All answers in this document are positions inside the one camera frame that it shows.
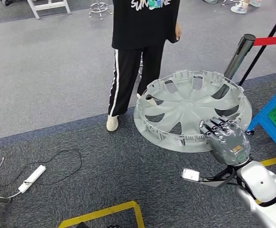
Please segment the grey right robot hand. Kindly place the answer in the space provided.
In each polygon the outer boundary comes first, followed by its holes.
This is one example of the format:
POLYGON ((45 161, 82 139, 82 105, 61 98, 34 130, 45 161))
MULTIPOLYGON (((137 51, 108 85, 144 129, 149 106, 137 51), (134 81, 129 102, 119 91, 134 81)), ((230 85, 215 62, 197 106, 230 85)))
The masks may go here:
POLYGON ((225 116, 201 120, 200 132, 210 145, 212 154, 222 164, 240 166, 249 161, 251 146, 235 120, 225 116))

